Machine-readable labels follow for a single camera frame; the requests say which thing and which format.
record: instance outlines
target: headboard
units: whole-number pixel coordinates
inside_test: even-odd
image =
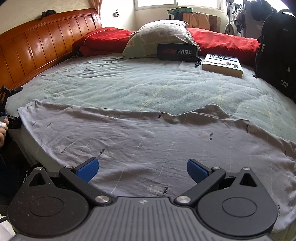
[[[71,57],[72,43],[102,28],[95,9],[61,12],[19,25],[0,35],[0,87],[28,83]]]

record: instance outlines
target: hand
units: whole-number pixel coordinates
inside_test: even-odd
[[[7,126],[9,125],[9,121],[8,119],[4,119],[4,122],[6,124],[6,127],[0,127],[0,147],[2,147],[4,145],[4,139],[5,139],[5,135],[6,135],[6,131],[7,131]]]

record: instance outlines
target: red bedding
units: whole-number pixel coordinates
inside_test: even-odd
[[[222,54],[237,57],[243,64],[254,66],[259,43],[256,39],[230,36],[199,28],[187,29],[200,47],[200,56]],[[101,28],[86,34],[73,43],[73,51],[84,56],[122,53],[132,31],[113,27]]]
[[[222,54],[237,57],[240,63],[254,66],[259,43],[256,39],[230,36],[199,28],[187,28],[199,45],[200,56]]]
[[[84,56],[122,53],[132,31],[113,27],[89,32],[72,45],[73,51],[79,50]]]

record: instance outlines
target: orange towel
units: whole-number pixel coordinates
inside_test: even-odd
[[[211,30],[209,15],[201,12],[183,13],[183,21],[188,23],[187,28],[202,28]]]

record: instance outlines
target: thick book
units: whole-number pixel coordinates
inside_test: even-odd
[[[202,69],[239,78],[244,72],[238,58],[217,54],[207,54]]]

